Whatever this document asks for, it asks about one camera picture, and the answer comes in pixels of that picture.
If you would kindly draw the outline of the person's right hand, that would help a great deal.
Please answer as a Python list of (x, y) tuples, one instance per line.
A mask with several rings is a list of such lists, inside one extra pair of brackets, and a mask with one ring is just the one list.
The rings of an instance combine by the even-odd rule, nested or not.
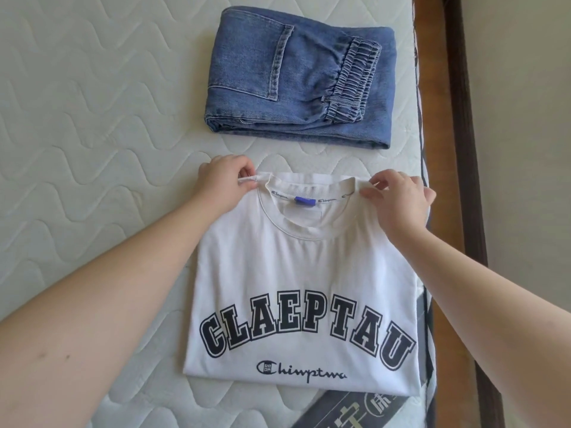
[(367, 187), (386, 188), (384, 209), (375, 209), (381, 229), (394, 245), (428, 233), (427, 223), (436, 192), (418, 176), (386, 169), (376, 173)]

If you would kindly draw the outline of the person's left hand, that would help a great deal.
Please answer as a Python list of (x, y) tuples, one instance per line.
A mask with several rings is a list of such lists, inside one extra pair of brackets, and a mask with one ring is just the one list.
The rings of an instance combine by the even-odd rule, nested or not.
[(192, 198), (216, 215), (225, 214), (249, 193), (241, 191), (238, 179), (255, 173), (252, 161), (245, 155), (216, 156), (200, 166)]

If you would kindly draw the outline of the white printed t-shirt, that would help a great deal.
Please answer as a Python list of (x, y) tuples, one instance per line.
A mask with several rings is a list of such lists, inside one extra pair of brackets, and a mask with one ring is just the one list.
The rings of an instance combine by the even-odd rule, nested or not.
[(183, 373), (418, 396), (419, 280), (367, 180), (258, 173), (197, 247)]

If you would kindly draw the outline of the person's left forearm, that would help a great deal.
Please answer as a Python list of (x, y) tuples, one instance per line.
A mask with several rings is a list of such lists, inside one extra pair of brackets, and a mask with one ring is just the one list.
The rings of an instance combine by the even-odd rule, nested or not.
[(84, 428), (206, 229), (241, 198), (197, 193), (0, 322), (0, 428)]

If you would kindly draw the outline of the person's right forearm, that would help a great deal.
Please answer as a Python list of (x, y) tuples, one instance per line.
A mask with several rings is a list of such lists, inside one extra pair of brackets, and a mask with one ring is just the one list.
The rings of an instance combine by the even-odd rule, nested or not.
[(389, 228), (489, 380), (532, 428), (571, 428), (571, 313), (425, 227)]

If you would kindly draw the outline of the folded blue jeans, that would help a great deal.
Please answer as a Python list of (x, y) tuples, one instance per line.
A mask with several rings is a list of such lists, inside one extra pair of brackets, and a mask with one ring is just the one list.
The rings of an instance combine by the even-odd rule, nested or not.
[(387, 150), (396, 58), (389, 27), (228, 7), (212, 49), (204, 121), (215, 133)]

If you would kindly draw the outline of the white quilted mattress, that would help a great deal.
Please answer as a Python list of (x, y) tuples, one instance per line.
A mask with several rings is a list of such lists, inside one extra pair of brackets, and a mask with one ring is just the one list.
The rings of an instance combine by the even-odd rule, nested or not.
[[(388, 150), (215, 134), (204, 123), (222, 11), (255, 6), (332, 26), (392, 28)], [(426, 177), (413, 0), (0, 0), (0, 321), (177, 207), (198, 167)], [(325, 391), (191, 377), (194, 264), (177, 278), (86, 428), (290, 428)], [(385, 428), (434, 428), (430, 298), (418, 286), (420, 396)]]

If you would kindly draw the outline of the grey mattress label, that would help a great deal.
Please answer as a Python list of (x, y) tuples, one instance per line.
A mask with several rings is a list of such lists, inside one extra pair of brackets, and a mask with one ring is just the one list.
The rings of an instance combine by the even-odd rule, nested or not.
[(385, 428), (407, 396), (329, 390), (291, 428)]

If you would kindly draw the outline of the brown wooden bed frame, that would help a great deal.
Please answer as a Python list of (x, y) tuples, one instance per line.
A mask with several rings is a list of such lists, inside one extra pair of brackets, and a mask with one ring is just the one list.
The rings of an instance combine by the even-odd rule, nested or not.
[[(430, 229), (488, 265), (461, 0), (413, 0)], [(505, 428), (501, 394), (432, 302), (436, 428)]]

